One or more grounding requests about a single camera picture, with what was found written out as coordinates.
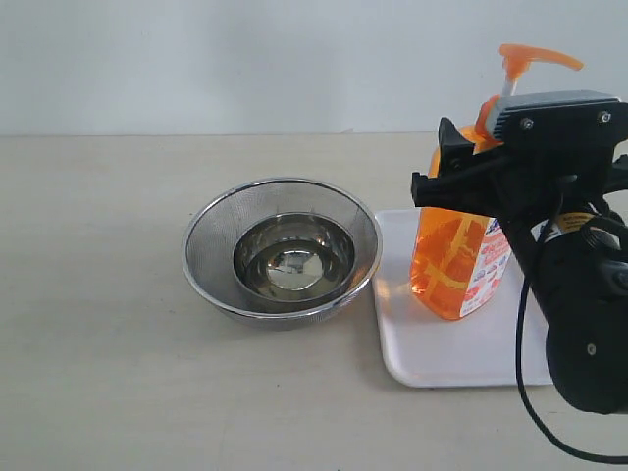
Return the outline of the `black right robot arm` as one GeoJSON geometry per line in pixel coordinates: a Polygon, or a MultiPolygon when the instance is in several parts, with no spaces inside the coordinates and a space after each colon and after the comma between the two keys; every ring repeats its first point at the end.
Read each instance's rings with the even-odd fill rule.
{"type": "Polygon", "coordinates": [[[438,172],[414,174],[418,207],[498,220],[548,324],[551,380],[574,408],[627,409],[627,227],[605,201],[627,186],[623,124],[538,120],[475,152],[448,118],[438,172]]]}

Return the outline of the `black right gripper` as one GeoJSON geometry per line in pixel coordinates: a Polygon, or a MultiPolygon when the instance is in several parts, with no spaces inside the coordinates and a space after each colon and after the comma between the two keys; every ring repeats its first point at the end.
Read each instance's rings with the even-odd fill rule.
{"type": "Polygon", "coordinates": [[[514,245],[520,230],[535,239],[548,219],[545,241],[578,232],[591,219],[623,219],[604,199],[627,188],[627,158],[614,157],[616,145],[518,148],[458,128],[448,117],[438,126],[437,177],[411,176],[415,207],[485,216],[485,233],[501,233],[514,245]]]}

